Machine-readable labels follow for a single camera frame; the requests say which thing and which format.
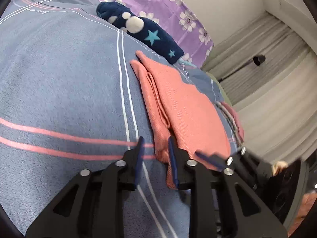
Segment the pink sleeve forearm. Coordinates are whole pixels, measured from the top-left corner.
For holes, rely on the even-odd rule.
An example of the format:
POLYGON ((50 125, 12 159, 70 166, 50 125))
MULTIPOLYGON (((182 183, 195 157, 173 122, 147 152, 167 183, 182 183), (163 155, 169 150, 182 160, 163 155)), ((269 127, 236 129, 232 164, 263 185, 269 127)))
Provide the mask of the pink sleeve forearm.
POLYGON ((310 209, 312 208, 315 200, 316 200, 316 193, 306 193, 303 196, 298 214, 294 220, 293 225, 291 226, 290 230, 288 231, 288 237, 290 237, 296 229, 300 226, 303 222, 307 214, 309 213, 310 209))

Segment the right hand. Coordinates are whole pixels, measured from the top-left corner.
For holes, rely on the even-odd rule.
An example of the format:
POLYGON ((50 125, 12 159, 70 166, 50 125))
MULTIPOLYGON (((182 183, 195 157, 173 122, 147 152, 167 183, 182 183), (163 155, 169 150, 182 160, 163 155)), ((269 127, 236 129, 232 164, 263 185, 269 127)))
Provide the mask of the right hand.
POLYGON ((284 169, 288 168, 288 163, 285 161, 277 161, 272 165, 272 175, 276 176, 281 173, 284 169))

